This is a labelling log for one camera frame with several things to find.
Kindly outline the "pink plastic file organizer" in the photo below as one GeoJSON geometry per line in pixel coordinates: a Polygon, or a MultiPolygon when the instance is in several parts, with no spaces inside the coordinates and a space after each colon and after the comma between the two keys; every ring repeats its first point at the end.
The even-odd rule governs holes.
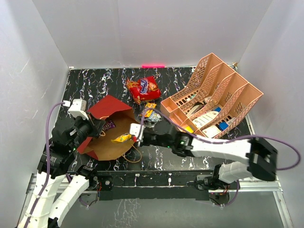
{"type": "Polygon", "coordinates": [[[226,122],[229,127],[217,138],[227,134],[246,117],[263,93],[215,54],[204,56],[197,64],[184,89],[161,102],[161,112],[174,123],[190,126],[194,134],[226,122]],[[217,117],[202,128],[192,122],[197,117],[217,111],[217,117]]]}

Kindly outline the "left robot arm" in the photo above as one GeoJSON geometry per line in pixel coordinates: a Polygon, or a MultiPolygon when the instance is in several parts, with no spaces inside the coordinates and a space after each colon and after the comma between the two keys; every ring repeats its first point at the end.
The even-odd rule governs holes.
{"type": "Polygon", "coordinates": [[[18,224],[19,228],[59,228],[81,194],[98,184],[95,170],[81,166],[63,193],[57,197],[61,182],[67,177],[69,166],[75,159],[75,150],[87,139],[99,137],[105,118],[90,113],[83,118],[67,117],[55,123],[52,136],[47,138],[38,163],[36,184],[28,209],[18,224]]]}

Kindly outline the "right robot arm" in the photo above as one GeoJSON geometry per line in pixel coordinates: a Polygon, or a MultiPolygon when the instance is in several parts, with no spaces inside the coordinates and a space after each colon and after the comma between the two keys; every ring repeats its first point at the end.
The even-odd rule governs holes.
{"type": "Polygon", "coordinates": [[[261,137],[241,140],[207,139],[200,135],[181,132],[167,121],[153,128],[140,127],[137,141],[142,146],[171,149],[180,157],[215,157],[231,160],[230,164],[216,165],[211,177],[202,180],[208,189],[221,189],[239,179],[255,177],[262,181],[276,180],[277,149],[261,137]]]}

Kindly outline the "purple candy packet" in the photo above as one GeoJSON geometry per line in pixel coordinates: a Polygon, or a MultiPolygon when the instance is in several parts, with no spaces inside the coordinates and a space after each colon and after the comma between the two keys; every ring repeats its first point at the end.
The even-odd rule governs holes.
{"type": "Polygon", "coordinates": [[[103,126],[103,131],[108,131],[108,130],[110,130],[110,129],[113,129],[113,128],[115,128],[116,127],[116,125],[115,125],[115,123],[112,121],[112,120],[109,120],[109,121],[107,121],[106,123],[105,123],[105,125],[103,126]]]}

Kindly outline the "light blue snack packet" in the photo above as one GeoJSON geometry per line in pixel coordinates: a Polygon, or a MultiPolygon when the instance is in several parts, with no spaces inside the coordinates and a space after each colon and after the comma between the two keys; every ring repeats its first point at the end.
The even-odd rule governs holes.
{"type": "Polygon", "coordinates": [[[155,111],[152,111],[150,116],[145,118],[145,121],[148,121],[150,123],[157,123],[161,120],[161,116],[156,113],[155,111]]]}

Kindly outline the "red cookie snack bag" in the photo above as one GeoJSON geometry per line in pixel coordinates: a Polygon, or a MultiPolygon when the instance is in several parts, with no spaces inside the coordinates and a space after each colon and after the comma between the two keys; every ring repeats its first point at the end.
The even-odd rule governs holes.
{"type": "Polygon", "coordinates": [[[126,80],[126,87],[137,104],[143,104],[161,97],[161,91],[154,76],[140,78],[138,81],[126,80]]]}

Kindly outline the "red paper bag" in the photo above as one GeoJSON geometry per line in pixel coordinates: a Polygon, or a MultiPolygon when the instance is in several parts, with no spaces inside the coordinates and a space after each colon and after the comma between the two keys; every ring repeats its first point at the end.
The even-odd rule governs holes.
{"type": "Polygon", "coordinates": [[[122,101],[107,95],[88,110],[94,117],[112,121],[114,128],[105,130],[99,138],[88,137],[77,149],[98,161],[116,160],[128,152],[134,141],[114,142],[119,136],[129,133],[130,125],[137,123],[133,109],[122,101]]]}

